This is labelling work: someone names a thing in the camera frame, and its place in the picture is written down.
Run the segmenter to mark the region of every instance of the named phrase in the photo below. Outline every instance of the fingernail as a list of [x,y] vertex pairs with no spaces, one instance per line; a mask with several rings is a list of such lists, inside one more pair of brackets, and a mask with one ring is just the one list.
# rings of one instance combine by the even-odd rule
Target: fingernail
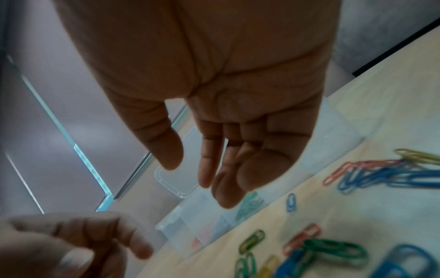
[[55,269],[54,278],[83,273],[92,263],[95,253],[87,248],[75,248],[65,254]]

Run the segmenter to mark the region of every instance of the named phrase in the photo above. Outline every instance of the table surface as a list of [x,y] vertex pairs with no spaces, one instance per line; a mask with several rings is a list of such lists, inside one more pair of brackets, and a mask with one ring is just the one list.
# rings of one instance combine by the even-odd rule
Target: table surface
[[322,180],[345,161],[397,158],[392,150],[398,147],[440,153],[436,144],[440,138],[440,28],[347,84],[329,101],[368,136],[292,190],[298,203],[295,213],[286,212],[284,196],[186,260],[166,244],[138,278],[233,277],[238,246],[255,230],[266,232],[266,239],[253,249],[261,266],[271,254],[283,260],[282,246],[309,223],[322,228],[322,238],[361,244],[370,260],[361,270],[315,262],[305,278],[366,277],[402,242],[418,245],[440,259],[440,234],[435,232],[440,229],[440,213],[436,213],[440,191],[379,185],[343,195],[335,185],[322,186]]

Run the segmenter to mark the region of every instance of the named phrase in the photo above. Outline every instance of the open plastic box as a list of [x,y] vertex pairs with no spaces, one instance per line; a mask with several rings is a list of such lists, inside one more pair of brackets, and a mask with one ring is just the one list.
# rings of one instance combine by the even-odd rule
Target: open plastic box
[[182,141],[185,153],[182,164],[174,171],[159,167],[154,176],[185,200],[158,223],[156,229],[162,231],[183,256],[189,257],[352,150],[362,137],[324,100],[312,139],[289,175],[249,193],[231,210],[221,208],[211,191],[197,184],[200,132],[193,127]]

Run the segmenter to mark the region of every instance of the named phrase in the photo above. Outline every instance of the table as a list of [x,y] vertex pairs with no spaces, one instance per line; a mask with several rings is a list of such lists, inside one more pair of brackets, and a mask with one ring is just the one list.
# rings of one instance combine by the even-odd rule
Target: table
[[282,246],[309,223],[320,225],[322,238],[363,245],[370,262],[363,270],[316,262],[305,278],[366,277],[402,242],[425,248],[440,259],[440,191],[379,185],[346,196],[335,185],[321,184],[345,161],[397,158],[392,153],[397,147],[436,147],[440,153],[436,144],[440,138],[440,117],[436,117],[440,113],[440,28],[347,84],[329,101],[368,136],[292,191],[297,212],[286,212],[284,196],[186,260],[166,244],[138,278],[233,277],[238,246],[256,229],[266,232],[266,239],[253,249],[261,266],[271,254],[283,259]]

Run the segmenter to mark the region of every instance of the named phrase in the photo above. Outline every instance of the hand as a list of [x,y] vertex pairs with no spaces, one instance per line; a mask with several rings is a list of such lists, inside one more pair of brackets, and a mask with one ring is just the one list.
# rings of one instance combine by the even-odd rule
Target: hand
[[153,249],[139,226],[117,213],[42,215],[0,222],[3,278],[123,278],[125,247],[141,259]]
[[[128,127],[167,169],[182,160],[164,100],[203,134],[198,181],[233,207],[286,172],[317,118],[340,0],[55,0]],[[224,139],[229,140],[219,173]]]

